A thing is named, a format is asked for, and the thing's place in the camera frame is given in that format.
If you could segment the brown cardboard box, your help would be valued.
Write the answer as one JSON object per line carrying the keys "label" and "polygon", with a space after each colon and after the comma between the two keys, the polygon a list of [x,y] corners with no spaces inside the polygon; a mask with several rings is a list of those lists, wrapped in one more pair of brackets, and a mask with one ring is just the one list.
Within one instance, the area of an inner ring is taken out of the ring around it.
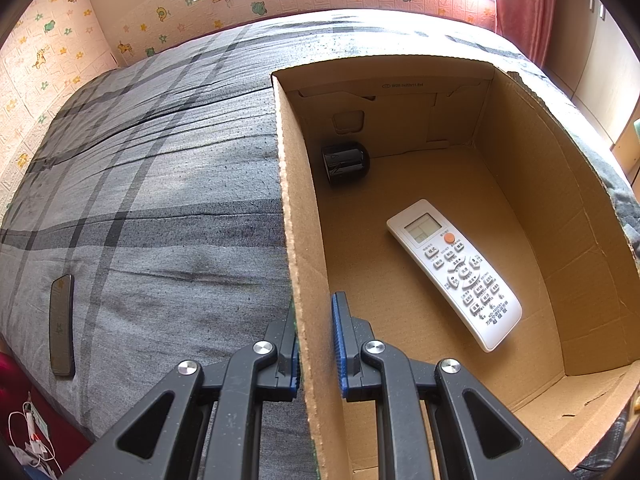
{"label": "brown cardboard box", "polygon": [[288,267],[319,474],[378,474],[341,393],[331,297],[417,361],[458,360],[567,467],[639,382],[639,257],[561,116],[488,62],[363,56],[272,76]]}

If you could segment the red curtain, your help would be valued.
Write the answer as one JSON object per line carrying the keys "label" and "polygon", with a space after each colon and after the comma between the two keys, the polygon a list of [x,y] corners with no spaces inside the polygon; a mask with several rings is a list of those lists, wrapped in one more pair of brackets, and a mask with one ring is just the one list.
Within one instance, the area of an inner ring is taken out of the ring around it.
{"label": "red curtain", "polygon": [[496,0],[498,33],[538,67],[544,64],[556,0]]}

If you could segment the white air conditioner remote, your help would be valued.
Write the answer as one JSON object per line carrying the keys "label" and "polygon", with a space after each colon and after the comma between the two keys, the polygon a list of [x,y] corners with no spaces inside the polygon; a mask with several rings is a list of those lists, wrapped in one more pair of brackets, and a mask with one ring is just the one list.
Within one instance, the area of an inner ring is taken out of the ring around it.
{"label": "white air conditioner remote", "polygon": [[480,348],[496,350],[520,322],[522,307],[488,260],[427,200],[398,212],[386,226]]}

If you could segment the beige wardrobe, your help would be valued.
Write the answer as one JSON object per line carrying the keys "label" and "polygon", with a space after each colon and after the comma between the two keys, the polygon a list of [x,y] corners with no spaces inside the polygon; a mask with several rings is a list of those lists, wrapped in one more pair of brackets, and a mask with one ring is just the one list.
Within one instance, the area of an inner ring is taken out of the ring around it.
{"label": "beige wardrobe", "polygon": [[639,59],[600,0],[555,0],[544,71],[639,182]]}

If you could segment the black cylinder object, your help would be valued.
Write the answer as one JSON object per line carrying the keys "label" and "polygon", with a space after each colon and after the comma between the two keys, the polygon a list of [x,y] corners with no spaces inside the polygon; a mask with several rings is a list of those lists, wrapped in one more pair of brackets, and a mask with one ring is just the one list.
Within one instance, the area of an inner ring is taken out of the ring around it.
{"label": "black cylinder object", "polygon": [[359,142],[349,141],[325,146],[321,150],[326,176],[331,184],[359,180],[370,169],[370,155]]}

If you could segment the black smartphone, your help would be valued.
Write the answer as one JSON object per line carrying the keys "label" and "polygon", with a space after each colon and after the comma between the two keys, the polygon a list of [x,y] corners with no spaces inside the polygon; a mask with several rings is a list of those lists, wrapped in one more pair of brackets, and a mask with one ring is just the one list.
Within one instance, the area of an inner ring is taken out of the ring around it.
{"label": "black smartphone", "polygon": [[73,338],[74,277],[64,274],[53,281],[49,306],[49,356],[55,377],[75,375]]}

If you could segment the grey plaid bed blanket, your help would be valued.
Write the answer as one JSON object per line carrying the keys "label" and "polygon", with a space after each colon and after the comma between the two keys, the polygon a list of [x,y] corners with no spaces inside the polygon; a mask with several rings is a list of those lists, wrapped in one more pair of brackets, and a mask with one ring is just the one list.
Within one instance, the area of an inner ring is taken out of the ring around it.
{"label": "grey plaid bed blanket", "polygon": [[[392,55],[488,62],[529,89],[561,92],[485,29],[396,11],[328,11],[189,41],[99,76],[63,106],[2,222],[1,333],[93,443],[180,362],[229,359],[292,314],[297,394],[262,406],[255,479],[324,479],[305,403],[272,76]],[[634,193],[564,99],[559,112],[612,179],[639,257]],[[55,377],[49,356],[50,289],[64,274],[74,277],[72,379]]]}

